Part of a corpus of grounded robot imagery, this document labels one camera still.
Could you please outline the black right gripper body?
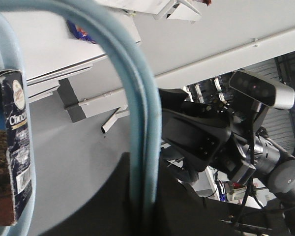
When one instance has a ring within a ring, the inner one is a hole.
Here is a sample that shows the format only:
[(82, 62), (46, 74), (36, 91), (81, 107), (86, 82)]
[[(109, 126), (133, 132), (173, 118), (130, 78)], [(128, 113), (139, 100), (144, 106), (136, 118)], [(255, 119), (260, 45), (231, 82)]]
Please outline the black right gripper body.
[(177, 160), (182, 167), (169, 165), (178, 180), (194, 184), (208, 166), (225, 173), (229, 180), (246, 184), (256, 168), (244, 146), (249, 145), (250, 127), (235, 123), (223, 107), (187, 101), (182, 89), (160, 89), (165, 162)]

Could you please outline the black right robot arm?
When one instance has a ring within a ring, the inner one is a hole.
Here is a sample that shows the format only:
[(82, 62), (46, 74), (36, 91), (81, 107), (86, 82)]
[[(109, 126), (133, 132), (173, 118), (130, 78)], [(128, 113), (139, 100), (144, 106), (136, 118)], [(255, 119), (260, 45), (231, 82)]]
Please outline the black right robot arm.
[(191, 102), (181, 89), (159, 93), (162, 139), (169, 144), (161, 155), (170, 172), (193, 184), (210, 166), (248, 189), (254, 178), (259, 179), (281, 203), (279, 209), (263, 214), (281, 213), (295, 236), (295, 157), (262, 127), (269, 102), (239, 92), (228, 104)]

